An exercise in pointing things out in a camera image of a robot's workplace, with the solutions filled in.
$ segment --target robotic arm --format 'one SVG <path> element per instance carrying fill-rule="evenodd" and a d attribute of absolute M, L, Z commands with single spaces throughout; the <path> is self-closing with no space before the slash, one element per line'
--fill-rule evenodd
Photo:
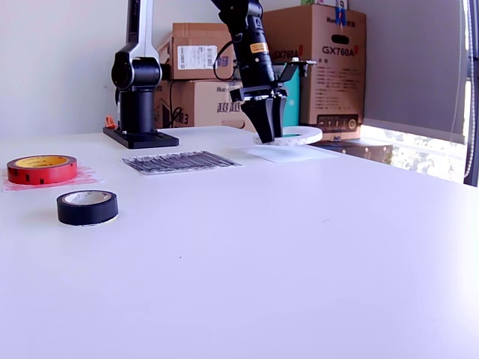
<path fill-rule="evenodd" d="M 282 137 L 287 92 L 282 87 L 296 68 L 305 76 L 311 62 L 288 64 L 275 77 L 264 35 L 263 7 L 259 0 L 212 0 L 228 27 L 238 61 L 243 87 L 231 91 L 231 99 L 243 101 L 242 110 L 253 123 L 263 143 Z M 118 129 L 104 133 L 128 148 L 167 147 L 178 140 L 156 132 L 153 92 L 161 79 L 158 52 L 151 41 L 153 0 L 129 0 L 126 45 L 115 55 L 112 80 L 119 90 Z"/>

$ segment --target black electrical tape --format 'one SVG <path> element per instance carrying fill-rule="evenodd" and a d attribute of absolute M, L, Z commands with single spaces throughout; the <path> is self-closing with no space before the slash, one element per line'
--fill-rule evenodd
<path fill-rule="evenodd" d="M 58 220 L 72 226 L 91 226 L 115 218 L 118 202 L 115 193 L 76 191 L 57 198 Z"/>

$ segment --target roll of tape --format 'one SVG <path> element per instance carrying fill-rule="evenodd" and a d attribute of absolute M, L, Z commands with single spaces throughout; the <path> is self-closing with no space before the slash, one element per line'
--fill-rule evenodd
<path fill-rule="evenodd" d="M 72 226 L 93 226 L 118 215 L 117 195 L 107 191 L 76 191 L 57 198 L 58 220 Z"/>
<path fill-rule="evenodd" d="M 77 175 L 76 159 L 69 156 L 34 156 L 7 163 L 8 180 L 18 185 L 48 185 Z"/>
<path fill-rule="evenodd" d="M 323 139 L 323 131 L 316 127 L 308 126 L 292 126 L 284 127 L 283 137 L 276 138 L 273 142 L 269 142 L 271 146 L 301 146 L 303 144 L 314 144 Z M 256 144 L 264 144 L 260 136 L 254 136 Z"/>

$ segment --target red double-sided tape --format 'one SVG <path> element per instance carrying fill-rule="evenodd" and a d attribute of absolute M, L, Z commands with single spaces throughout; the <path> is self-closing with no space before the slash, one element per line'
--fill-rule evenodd
<path fill-rule="evenodd" d="M 7 163 L 8 180 L 19 185 L 48 185 L 71 180 L 77 163 L 69 156 L 33 156 Z"/>

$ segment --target white tape core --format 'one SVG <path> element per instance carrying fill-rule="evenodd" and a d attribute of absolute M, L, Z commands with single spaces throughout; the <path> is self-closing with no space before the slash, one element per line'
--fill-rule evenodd
<path fill-rule="evenodd" d="M 283 137 L 276 138 L 269 142 L 271 146 L 301 146 L 303 144 L 314 144 L 323 139 L 323 131 L 316 127 L 292 126 L 283 128 Z M 264 144 L 258 134 L 254 135 L 256 144 Z"/>
<path fill-rule="evenodd" d="M 84 191 L 68 194 L 62 198 L 65 203 L 76 206 L 91 206 L 93 204 L 103 203 L 112 198 L 112 195 L 100 191 Z"/>

